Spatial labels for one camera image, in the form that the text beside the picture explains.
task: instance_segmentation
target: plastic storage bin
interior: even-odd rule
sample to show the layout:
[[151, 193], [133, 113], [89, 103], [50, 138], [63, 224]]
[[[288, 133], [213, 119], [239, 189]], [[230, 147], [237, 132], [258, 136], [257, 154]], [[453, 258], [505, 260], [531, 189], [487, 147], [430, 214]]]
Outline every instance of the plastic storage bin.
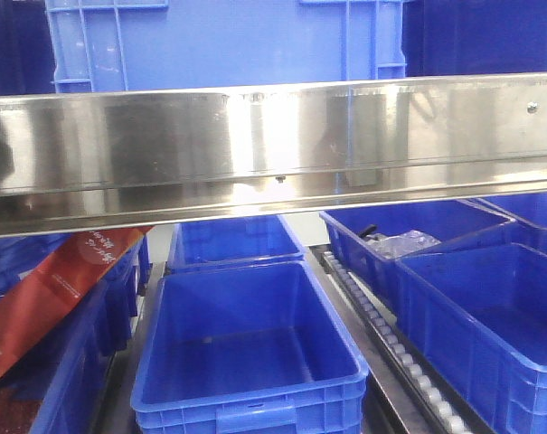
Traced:
[[404, 0], [47, 0], [58, 92], [404, 77]]
[[408, 76], [547, 71], [547, 0], [413, 0]]
[[0, 0], [0, 95], [24, 93], [12, 2]]
[[43, 0], [0, 0], [0, 95], [53, 93]]
[[127, 348], [132, 337], [130, 318], [137, 315], [137, 261], [140, 244], [131, 248], [103, 278], [110, 285], [107, 293], [110, 336], [116, 351]]
[[165, 278], [132, 406], [149, 433], [359, 434], [369, 368], [303, 263]]
[[106, 333], [107, 291], [106, 283], [98, 284], [0, 380], [0, 400], [11, 402], [9, 414], [0, 412], [0, 420], [27, 426], [33, 420], [26, 431], [30, 434], [88, 431], [112, 354]]
[[547, 256], [401, 259], [401, 330], [499, 434], [547, 434]]
[[179, 223], [166, 263], [169, 273], [303, 259], [304, 247], [279, 215]]
[[491, 196], [477, 201], [517, 220], [516, 242], [547, 253], [547, 193]]
[[473, 249], [511, 240], [514, 219], [465, 201], [402, 203], [321, 212], [332, 252], [355, 272], [394, 312], [398, 282], [394, 259], [372, 250], [358, 233], [371, 224], [386, 236], [411, 230], [425, 232], [440, 244], [416, 253]]
[[138, 250], [138, 285], [146, 285], [152, 269], [153, 264], [148, 255], [148, 238], [145, 235]]

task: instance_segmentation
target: metal frame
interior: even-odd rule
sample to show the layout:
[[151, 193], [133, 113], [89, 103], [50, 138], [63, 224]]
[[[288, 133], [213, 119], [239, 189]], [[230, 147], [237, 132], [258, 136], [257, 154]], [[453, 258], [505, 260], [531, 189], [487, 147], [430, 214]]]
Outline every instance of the metal frame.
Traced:
[[547, 73], [0, 98], [0, 236], [547, 190]]

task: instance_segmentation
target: red package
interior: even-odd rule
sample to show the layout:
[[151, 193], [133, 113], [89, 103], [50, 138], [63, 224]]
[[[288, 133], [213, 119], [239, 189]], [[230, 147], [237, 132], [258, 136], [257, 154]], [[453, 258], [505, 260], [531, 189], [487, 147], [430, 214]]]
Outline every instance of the red package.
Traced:
[[73, 234], [0, 300], [0, 378], [152, 227]]

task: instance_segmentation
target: screw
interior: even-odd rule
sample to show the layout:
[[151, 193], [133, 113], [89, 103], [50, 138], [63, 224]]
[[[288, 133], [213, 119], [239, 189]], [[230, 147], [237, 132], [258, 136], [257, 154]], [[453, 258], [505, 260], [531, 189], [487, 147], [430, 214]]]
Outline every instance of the screw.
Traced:
[[528, 111], [531, 115], [536, 113], [538, 111], [538, 102], [529, 102], [526, 106], [526, 111]]

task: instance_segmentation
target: metal rail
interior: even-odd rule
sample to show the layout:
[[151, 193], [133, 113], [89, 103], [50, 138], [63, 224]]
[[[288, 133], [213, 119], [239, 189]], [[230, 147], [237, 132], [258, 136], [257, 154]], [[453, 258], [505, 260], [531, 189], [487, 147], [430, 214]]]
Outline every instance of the metal rail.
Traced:
[[0, 98], [0, 236], [547, 190], [547, 73]]

